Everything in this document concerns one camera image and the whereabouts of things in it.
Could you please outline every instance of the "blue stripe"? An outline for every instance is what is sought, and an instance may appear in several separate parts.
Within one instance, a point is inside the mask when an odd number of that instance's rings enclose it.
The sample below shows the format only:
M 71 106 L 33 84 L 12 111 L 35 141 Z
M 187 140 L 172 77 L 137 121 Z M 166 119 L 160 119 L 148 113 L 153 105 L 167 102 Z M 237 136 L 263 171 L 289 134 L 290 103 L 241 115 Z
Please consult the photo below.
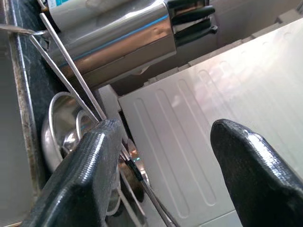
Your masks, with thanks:
M 67 2 L 68 0 L 56 0 L 56 5 L 57 6 L 60 6 L 62 5 L 63 3 Z
M 84 54 L 82 54 L 82 55 L 80 55 L 80 56 L 77 56 L 77 57 L 74 58 L 73 60 L 76 61 L 76 60 L 78 60 L 78 59 L 80 59 L 80 58 L 83 58 L 83 57 L 85 57 L 85 56 L 87 56 L 87 55 L 90 55 L 90 54 L 92 54 L 92 53 L 94 53 L 94 52 L 96 52 L 96 51 L 99 51 L 99 50 L 101 50 L 101 49 L 103 49 L 103 48 L 105 48 L 105 47 L 107 47 L 107 46 L 109 46 L 109 45 L 111 45 L 111 44 L 117 43 L 117 42 L 119 42 L 119 41 L 121 41 L 121 40 L 123 40 L 123 39 L 125 39 L 125 38 L 127 38 L 127 37 L 129 37 L 129 36 L 131 36 L 131 35 L 133 35 L 133 34 L 135 34 L 135 33 L 137 33 L 137 32 L 140 32 L 140 31 L 142 31 L 142 30 L 144 30 L 144 29 L 146 29 L 146 28 L 148 28 L 148 27 L 150 27 L 150 26 L 152 26 L 152 25 L 154 25 L 154 24 L 157 24 L 157 23 L 159 23 L 159 22 L 165 20 L 166 18 L 168 18 L 168 14 L 165 15 L 165 16 L 163 16 L 163 17 L 161 17 L 161 18 L 159 18 L 159 19 L 157 19 L 157 20 L 155 20 L 155 21 L 152 21 L 152 22 L 150 22 L 150 23 L 144 25 L 143 27 L 140 27 L 140 28 L 138 28 L 138 29 L 136 29 L 136 30 L 134 30 L 134 31 L 132 31 L 132 32 L 130 32 L 130 33 L 128 33 L 128 34 L 125 34 L 125 35 L 123 35 L 123 36 L 121 36 L 121 37 L 119 37 L 119 38 L 117 38 L 117 39 L 115 39 L 115 40 L 112 40 L 112 41 L 110 41 L 110 42 L 108 42 L 108 43 L 106 43 L 106 44 L 104 44 L 104 45 L 102 45 L 102 46 L 99 46 L 99 47 L 97 47 L 97 48 L 95 48 L 95 49 L 92 49 L 92 50 L 90 50 L 90 51 L 88 51 L 88 52 L 86 52 L 86 53 L 84 53 Z

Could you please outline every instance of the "reflective metal surface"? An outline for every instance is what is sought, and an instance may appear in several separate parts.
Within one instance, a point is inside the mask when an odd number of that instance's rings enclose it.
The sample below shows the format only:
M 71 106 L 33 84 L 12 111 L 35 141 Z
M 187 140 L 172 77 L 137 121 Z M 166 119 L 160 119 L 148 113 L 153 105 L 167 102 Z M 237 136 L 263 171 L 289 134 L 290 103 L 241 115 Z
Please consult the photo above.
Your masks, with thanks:
M 94 123 L 98 123 L 98 119 L 93 114 L 93 112 L 87 107 L 83 99 L 79 96 L 78 92 L 75 88 L 70 84 L 70 82 L 66 79 L 66 77 L 62 74 L 58 66 L 54 63 L 54 61 L 50 58 L 47 52 L 42 48 L 38 40 L 34 36 L 30 36 L 30 41 L 35 46 L 35 48 L 40 52 L 42 57 L 45 59 L 47 64 L 51 67 L 54 71 L 58 79 L 66 86 L 68 91 L 72 94 L 72 96 L 78 101 L 78 104 L 86 111 L 87 115 Z
M 80 110 L 76 117 L 76 128 L 65 136 L 62 145 L 63 157 L 76 149 L 83 135 L 94 126 L 84 110 Z
M 53 21 L 60 31 L 65 31 L 128 1 L 131 0 L 49 0 L 47 4 Z
M 76 129 L 76 118 L 81 107 L 70 93 L 60 92 L 56 94 L 49 107 L 48 115 L 42 127 L 42 149 L 46 164 L 51 172 L 62 162 L 63 155 L 61 146 L 68 140 L 73 146 L 78 140 Z
M 14 25 L 5 25 L 0 24 L 0 30 L 23 34 L 23 35 L 44 35 L 47 33 L 47 31 L 33 31 L 31 29 L 25 29 L 22 27 L 14 26 Z
M 55 32 L 54 28 L 52 27 L 50 21 L 47 19 L 46 15 L 44 13 L 40 14 L 40 18 L 42 19 L 44 25 L 46 26 L 47 30 L 49 31 L 50 35 L 52 36 L 54 42 L 60 49 L 61 54 L 64 56 L 65 60 L 67 61 L 68 65 L 71 67 L 72 72 L 76 76 L 78 82 L 80 83 L 81 87 L 83 88 L 85 94 L 88 96 L 89 100 L 93 104 L 94 108 L 96 109 L 98 115 L 100 118 L 105 118 L 103 111 L 101 110 L 101 107 L 97 100 L 95 99 L 94 95 L 92 94 L 91 90 L 87 86 L 87 83 L 84 81 L 82 75 L 80 74 L 78 68 L 76 67 L 75 63 L 71 59 L 71 56 L 67 52 L 65 46 L 61 42 L 60 38 L 58 37 L 57 33 Z
M 59 36 L 90 88 L 138 72 L 176 51 L 168 10 L 161 0 L 129 2 Z M 71 79 L 74 75 L 55 45 L 49 53 Z

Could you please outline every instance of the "ribbed white surface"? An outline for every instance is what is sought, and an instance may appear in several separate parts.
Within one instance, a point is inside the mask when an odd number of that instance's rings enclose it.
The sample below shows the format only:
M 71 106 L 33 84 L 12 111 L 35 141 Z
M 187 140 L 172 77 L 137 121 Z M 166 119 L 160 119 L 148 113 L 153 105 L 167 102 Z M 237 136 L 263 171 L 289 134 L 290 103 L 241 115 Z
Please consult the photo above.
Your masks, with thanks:
M 217 119 L 262 134 L 303 176 L 302 40 L 303 19 L 119 99 L 151 185 L 181 226 L 234 209 L 210 145 Z

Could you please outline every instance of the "metal utensil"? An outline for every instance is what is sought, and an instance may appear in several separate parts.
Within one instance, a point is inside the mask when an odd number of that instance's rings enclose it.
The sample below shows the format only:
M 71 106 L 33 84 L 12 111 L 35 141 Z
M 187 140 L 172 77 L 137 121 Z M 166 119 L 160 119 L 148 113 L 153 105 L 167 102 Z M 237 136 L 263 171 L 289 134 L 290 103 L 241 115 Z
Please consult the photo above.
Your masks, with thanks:
M 45 30 L 45 31 L 33 31 L 31 29 L 22 28 L 22 27 L 19 27 L 19 26 L 5 25 L 5 24 L 0 24 L 0 30 L 13 32 L 13 33 L 18 33 L 18 34 L 22 34 L 22 35 L 44 35 L 44 34 L 48 33 L 47 30 Z

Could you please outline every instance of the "metal rod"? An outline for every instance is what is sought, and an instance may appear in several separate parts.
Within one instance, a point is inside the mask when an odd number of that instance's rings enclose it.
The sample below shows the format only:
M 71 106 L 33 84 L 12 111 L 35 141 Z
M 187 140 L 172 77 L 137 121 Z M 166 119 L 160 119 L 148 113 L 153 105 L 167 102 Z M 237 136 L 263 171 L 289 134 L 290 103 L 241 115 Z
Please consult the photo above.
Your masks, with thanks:
M 155 195 L 155 192 L 153 191 L 153 189 L 151 189 L 153 195 L 155 196 L 156 200 L 158 201 L 158 203 L 160 204 L 161 208 L 164 210 L 165 214 L 169 217 L 169 219 L 172 221 L 172 223 L 174 223 L 175 227 L 181 227 L 177 221 L 175 220 L 175 218 L 171 215 L 171 213 L 167 210 L 167 208 L 163 205 L 163 203 L 159 200 L 159 198 Z
M 85 80 L 83 79 L 82 75 L 80 74 L 78 68 L 76 67 L 75 63 L 71 59 L 71 56 L 68 54 L 66 48 L 64 47 L 63 43 L 61 42 L 59 36 L 55 32 L 54 28 L 52 27 L 51 23 L 47 19 L 44 13 L 40 13 L 40 18 L 42 19 L 45 27 L 49 31 L 50 35 L 54 39 L 55 43 L 57 44 L 58 48 L 60 49 L 61 53 L 63 54 L 64 58 L 66 59 L 68 65 L 70 66 L 71 70 L 77 77 L 79 83 L 81 84 L 83 90 L 85 91 L 86 95 L 89 97 L 90 101 L 92 102 L 93 106 L 95 107 L 97 113 L 99 114 L 101 119 L 106 119 L 106 115 L 102 111 L 99 103 L 97 102 L 96 98 L 94 97 L 93 93 L 87 86 Z
M 22 28 L 15 25 L 6 25 L 6 24 L 0 24 L 0 30 L 7 31 L 7 32 L 13 32 L 18 33 L 20 35 L 44 35 L 48 33 L 47 30 L 44 31 L 33 31 L 31 29 Z
M 146 219 L 146 215 L 145 215 L 145 213 L 144 213 L 142 207 L 140 206 L 139 201 L 137 200 L 137 197 L 135 196 L 135 194 L 134 194 L 134 192 L 133 192 L 131 186 L 129 185 L 129 182 L 127 181 L 127 178 L 125 177 L 125 175 L 124 175 L 124 173 L 123 173 L 122 170 L 120 170 L 120 174 L 121 174 L 122 180 L 123 180 L 123 182 L 125 183 L 125 185 L 126 185 L 128 191 L 131 193 L 131 195 L 132 195 L 132 197 L 133 197 L 135 203 L 137 204 L 137 207 L 138 207 L 139 211 L 140 211 L 141 214 L 143 215 L 144 219 Z
M 37 1 L 38 1 L 39 5 L 40 5 L 40 7 L 41 7 L 41 10 L 47 9 L 47 7 L 46 7 L 45 4 L 42 2 L 42 0 L 37 0 Z
M 129 155 L 128 151 L 126 150 L 125 146 L 122 144 L 121 153 L 123 154 L 124 161 L 129 161 L 131 159 L 131 156 Z
M 93 112 L 87 107 L 85 102 L 80 98 L 78 92 L 72 87 L 70 82 L 66 79 L 66 77 L 63 75 L 63 73 L 60 71 L 56 63 L 51 59 L 51 57 L 48 55 L 48 53 L 42 48 L 40 43 L 37 41 L 37 39 L 31 35 L 29 37 L 32 44 L 35 46 L 35 48 L 40 52 L 42 57 L 45 59 L 47 64 L 52 68 L 52 70 L 55 72 L 57 77 L 61 80 L 61 82 L 66 86 L 68 91 L 71 93 L 71 95 L 78 101 L 79 105 L 84 109 L 86 114 L 89 116 L 89 118 L 92 120 L 94 124 L 97 124 L 99 120 L 96 118 L 96 116 L 93 114 Z
M 152 190 L 149 188 L 149 185 L 147 185 L 147 183 L 144 180 L 141 181 L 141 184 L 142 184 L 146 194 L 151 199 L 151 202 L 153 203 L 153 205 L 157 209 L 158 213 L 160 214 L 160 216 L 161 216 L 162 220 L 164 221 L 165 225 L 168 226 L 168 227 L 173 227 L 171 221 L 168 219 L 168 217 L 166 216 L 166 214 L 165 214 L 164 210 L 162 209 L 161 205 L 158 203 L 158 200 L 156 199 Z
M 131 217 L 131 219 L 133 220 L 134 224 L 136 225 L 136 227 L 141 227 L 141 223 L 138 219 L 138 217 L 136 216 L 136 214 L 134 213 L 131 205 L 129 204 L 129 202 L 127 201 L 126 197 L 124 196 L 123 192 L 121 191 L 121 189 L 118 187 L 117 192 L 122 200 L 122 203 L 124 204 L 129 216 Z

